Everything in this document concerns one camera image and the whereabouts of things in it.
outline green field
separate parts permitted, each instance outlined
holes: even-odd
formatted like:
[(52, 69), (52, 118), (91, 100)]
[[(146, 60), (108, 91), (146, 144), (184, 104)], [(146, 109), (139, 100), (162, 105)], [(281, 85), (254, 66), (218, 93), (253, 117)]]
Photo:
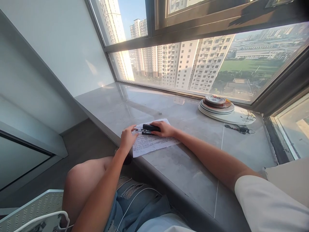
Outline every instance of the green field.
[(225, 60), (220, 68), (220, 72), (239, 72), (240, 70), (255, 72), (259, 67), (258, 72), (265, 72), (266, 76), (270, 77), (281, 66), (282, 62), (278, 60)]

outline printed document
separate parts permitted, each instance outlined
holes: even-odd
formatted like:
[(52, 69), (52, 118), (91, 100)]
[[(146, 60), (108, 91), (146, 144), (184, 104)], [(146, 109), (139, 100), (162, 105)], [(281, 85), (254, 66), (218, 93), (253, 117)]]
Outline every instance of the printed document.
[[(170, 124), (167, 119), (159, 119), (156, 121), (165, 121), (166, 123)], [(143, 124), (150, 124), (150, 123), (152, 123), (152, 121), (139, 124), (136, 126), (136, 129), (142, 129)], [(154, 150), (170, 147), (170, 146), (180, 143), (179, 140), (173, 137), (160, 137), (157, 135), (142, 135), (141, 132), (139, 133), (140, 135), (137, 137), (133, 145), (133, 158), (147, 154)]]

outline ripped jeans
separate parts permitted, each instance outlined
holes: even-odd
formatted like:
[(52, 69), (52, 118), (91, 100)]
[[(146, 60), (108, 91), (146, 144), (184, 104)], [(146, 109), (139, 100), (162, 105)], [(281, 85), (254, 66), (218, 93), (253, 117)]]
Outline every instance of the ripped jeans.
[(156, 191), (146, 188), (151, 187), (138, 183), (132, 178), (119, 178), (112, 210), (103, 232), (116, 232), (126, 211), (119, 226), (119, 232), (135, 232), (144, 222), (171, 212), (166, 196), (161, 196)]

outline forearm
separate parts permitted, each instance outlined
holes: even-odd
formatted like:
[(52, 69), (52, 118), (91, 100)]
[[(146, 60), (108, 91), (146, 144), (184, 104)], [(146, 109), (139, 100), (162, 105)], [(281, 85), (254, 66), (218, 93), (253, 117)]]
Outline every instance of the forearm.
[(181, 130), (176, 130), (174, 137), (188, 147), (203, 165), (232, 191), (237, 179), (241, 176), (261, 177), (237, 158)]
[(127, 153), (128, 151), (122, 149), (116, 152), (104, 176), (89, 196), (73, 227), (73, 232), (99, 232), (104, 229), (112, 209), (120, 171)]

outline gray floor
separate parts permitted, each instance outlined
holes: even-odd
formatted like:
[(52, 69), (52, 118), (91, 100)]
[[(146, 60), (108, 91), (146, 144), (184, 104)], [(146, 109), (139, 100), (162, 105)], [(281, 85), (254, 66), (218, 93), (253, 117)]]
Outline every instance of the gray floor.
[[(116, 145), (89, 119), (65, 132), (63, 140), (69, 156), (0, 202), (0, 208), (20, 207), (48, 189), (63, 189), (66, 175), (72, 167), (87, 160), (112, 156), (116, 148)], [(124, 166), (122, 172), (135, 178), (145, 176), (131, 166)]]

